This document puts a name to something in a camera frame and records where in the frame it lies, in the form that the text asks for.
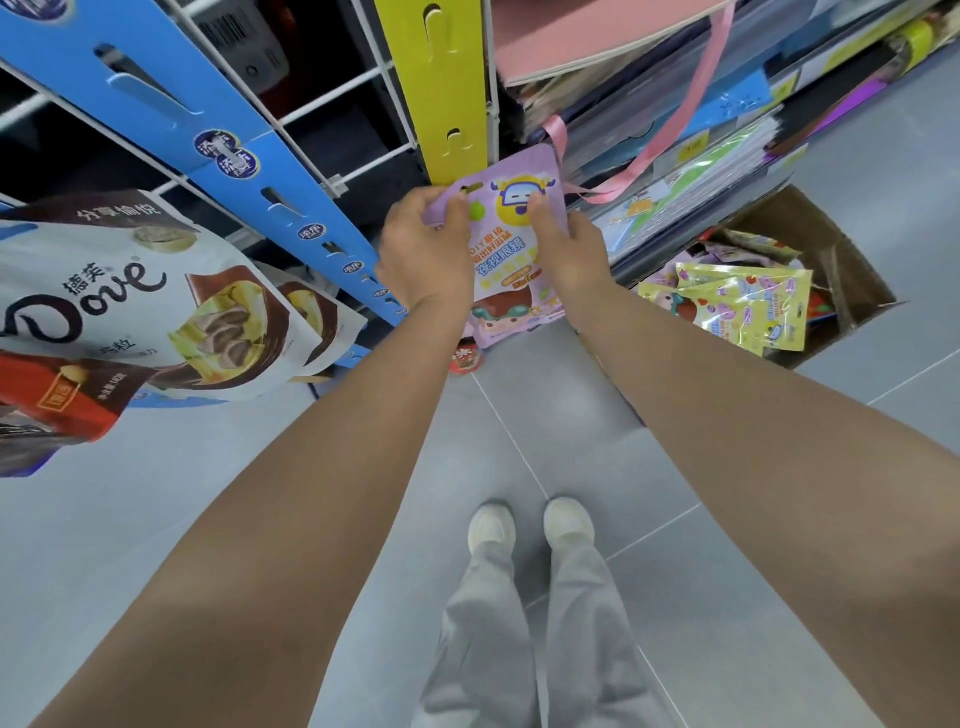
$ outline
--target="pink notebook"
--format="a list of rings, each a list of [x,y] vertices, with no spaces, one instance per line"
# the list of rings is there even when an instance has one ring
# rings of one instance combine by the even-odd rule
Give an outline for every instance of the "pink notebook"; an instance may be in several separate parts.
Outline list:
[[[506,85],[575,71],[706,17],[726,0],[492,0]]]

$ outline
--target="white wire grid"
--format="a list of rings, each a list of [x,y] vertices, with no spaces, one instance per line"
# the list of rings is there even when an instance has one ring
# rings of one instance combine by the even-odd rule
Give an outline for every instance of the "white wire grid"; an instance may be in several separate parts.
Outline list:
[[[392,61],[388,61],[384,58],[383,53],[380,50],[379,44],[377,43],[376,36],[373,33],[373,29],[370,23],[370,19],[367,16],[367,12],[361,4],[361,0],[350,0],[350,4],[353,6],[353,11],[356,13],[357,20],[359,21],[360,28],[363,31],[364,38],[367,41],[367,44],[370,47],[373,60],[376,63],[376,68],[372,68],[365,73],[360,74],[354,79],[347,81],[345,84],[334,88],[331,91],[328,91],[323,96],[318,99],[314,99],[309,104],[292,111],[291,113],[283,116],[279,119],[274,117],[270,111],[263,105],[263,102],[254,94],[250,88],[244,83],[243,79],[230,67],[224,57],[217,51],[213,44],[207,39],[204,33],[200,30],[197,24],[194,22],[193,18],[199,15],[202,12],[210,10],[215,7],[220,0],[194,0],[194,2],[187,5],[185,8],[182,8],[177,0],[162,0],[163,4],[169,10],[170,15],[176,19],[180,26],[191,35],[194,42],[201,46],[201,48],[207,52],[207,54],[214,59],[214,62],[217,64],[218,68],[223,71],[227,77],[234,83],[234,85],[240,90],[241,93],[247,98],[247,100],[253,104],[253,106],[267,119],[274,131],[276,131],[279,136],[290,146],[291,150],[300,160],[304,167],[306,167],[311,174],[317,179],[317,181],[323,186],[326,193],[333,199],[343,196],[348,191],[348,182],[355,180],[367,172],[370,172],[375,167],[383,164],[384,162],[397,157],[404,152],[415,150],[418,147],[417,137],[414,135],[413,126],[410,123],[410,119],[407,115],[406,108],[403,106],[402,101],[400,100],[400,94],[397,91],[396,84],[394,84],[394,79],[391,75],[391,70],[394,67]],[[198,189],[195,185],[191,184],[190,181],[184,176],[179,175],[165,164],[158,162],[156,159],[150,157],[150,155],[145,154],[139,147],[131,144],[123,136],[120,136],[113,130],[105,127],[103,124],[98,122],[96,119],[87,115],[80,109],[77,109],[69,102],[63,100],[59,97],[58,94],[54,93],[50,89],[38,84],[36,81],[31,79],[28,76],[20,73],[17,69],[10,66],[5,61],[0,60],[0,68],[3,68],[5,71],[14,76],[21,83],[32,88],[36,93],[25,101],[17,104],[12,109],[5,111],[0,114],[0,133],[5,132],[7,129],[13,125],[19,123],[23,119],[26,119],[31,114],[36,111],[43,109],[48,104],[56,104],[57,106],[67,110],[77,118],[84,121],[86,124],[89,124],[91,127],[96,129],[98,132],[102,133],[108,137],[111,141],[117,145],[123,147],[128,152],[133,154],[135,157],[141,161],[149,164],[154,167],[157,171],[162,173],[165,177],[169,178],[168,182],[165,182],[161,186],[157,187],[154,191],[157,195],[164,195],[170,192],[173,189],[176,189],[178,186],[183,187],[193,194],[195,194],[200,199],[209,205],[215,207],[217,210],[225,214],[227,217],[235,221],[238,225],[241,226],[241,229],[234,234],[228,237],[228,240],[236,245],[238,248],[244,249],[257,242],[258,240],[263,239],[263,235],[259,232],[253,230],[250,226],[240,220],[236,215],[229,212],[222,205],[217,203],[215,200],[211,199],[209,196],[204,194],[202,190]],[[352,170],[351,172],[345,175],[333,175],[330,177],[325,176],[317,166],[311,161],[311,159],[306,155],[303,149],[300,148],[300,145],[294,141],[293,137],[286,131],[286,127],[302,119],[307,114],[319,109],[320,107],[329,104],[334,99],[340,98],[345,93],[348,93],[358,86],[366,84],[374,79],[382,78],[385,86],[387,87],[387,93],[390,95],[390,99],[394,104],[396,109],[397,118],[400,120],[400,124],[403,127],[404,134],[406,135],[407,142],[401,146],[393,149],[381,157],[374,159],[373,161],[364,164],[362,167]],[[15,198],[9,197],[8,195],[0,193],[0,202],[6,203],[11,206],[23,206],[24,203],[16,200]]]

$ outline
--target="brown cardboard box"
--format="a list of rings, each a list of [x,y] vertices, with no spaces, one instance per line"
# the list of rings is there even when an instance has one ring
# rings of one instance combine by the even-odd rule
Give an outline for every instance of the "brown cardboard box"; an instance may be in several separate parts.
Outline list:
[[[897,299],[853,242],[797,187],[789,184],[759,198],[721,223],[801,251],[813,282],[833,293],[837,317],[810,328],[804,352],[773,352],[769,358],[793,369],[871,321]]]

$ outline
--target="gray tile floor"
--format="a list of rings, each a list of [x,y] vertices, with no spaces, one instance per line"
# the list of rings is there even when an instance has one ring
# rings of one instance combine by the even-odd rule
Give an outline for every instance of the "gray tile floor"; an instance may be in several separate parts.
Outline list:
[[[818,140],[794,178],[910,302],[803,374],[956,451],[958,71],[956,49],[929,61]],[[709,386],[706,374],[691,386]],[[303,388],[285,388],[188,414],[131,412],[101,442],[0,488],[0,725],[30,722],[193,519],[306,404]],[[311,725],[407,724],[468,562],[469,518],[489,498],[516,513],[517,583],[542,641],[540,518],[560,494],[593,514],[650,685],[678,728],[877,726],[564,322],[504,342],[476,378],[447,386]]]

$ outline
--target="gray pants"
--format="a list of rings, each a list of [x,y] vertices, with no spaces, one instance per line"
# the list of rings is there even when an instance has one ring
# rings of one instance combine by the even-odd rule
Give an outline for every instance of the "gray pants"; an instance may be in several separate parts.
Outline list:
[[[674,723],[644,684],[623,601],[584,537],[553,554],[546,625],[550,728],[662,728]],[[537,674],[514,563],[477,548],[444,611],[436,665],[414,728],[531,728]]]

